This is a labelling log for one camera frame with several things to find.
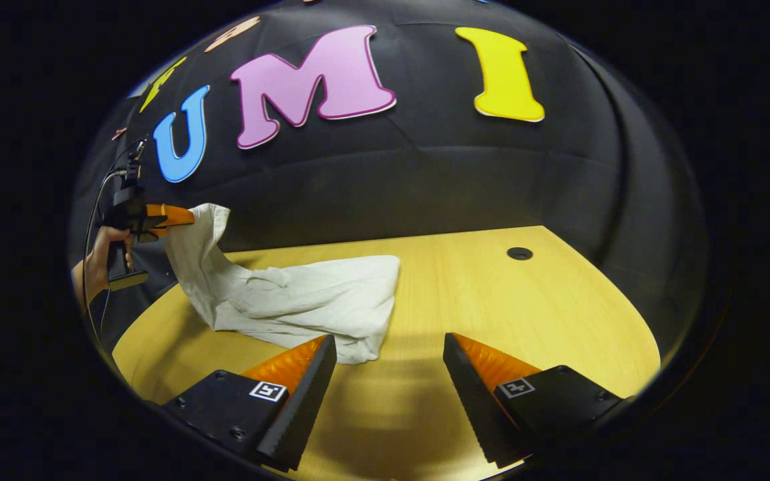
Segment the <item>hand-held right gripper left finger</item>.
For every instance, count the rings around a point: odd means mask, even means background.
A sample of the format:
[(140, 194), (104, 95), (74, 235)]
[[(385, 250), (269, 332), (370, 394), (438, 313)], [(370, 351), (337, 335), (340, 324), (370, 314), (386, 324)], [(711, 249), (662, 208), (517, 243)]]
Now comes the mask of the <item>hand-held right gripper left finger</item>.
[(243, 373), (216, 369), (161, 412), (238, 459), (296, 471), (336, 363), (336, 338), (321, 335)]

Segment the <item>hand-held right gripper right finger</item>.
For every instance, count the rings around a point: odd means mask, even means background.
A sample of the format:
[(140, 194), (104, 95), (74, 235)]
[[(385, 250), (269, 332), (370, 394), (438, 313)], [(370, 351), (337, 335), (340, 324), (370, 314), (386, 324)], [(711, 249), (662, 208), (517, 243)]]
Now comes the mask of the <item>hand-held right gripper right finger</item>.
[(568, 365), (540, 369), (458, 333), (442, 354), (459, 401), (490, 463), (546, 460), (582, 441), (624, 398)]

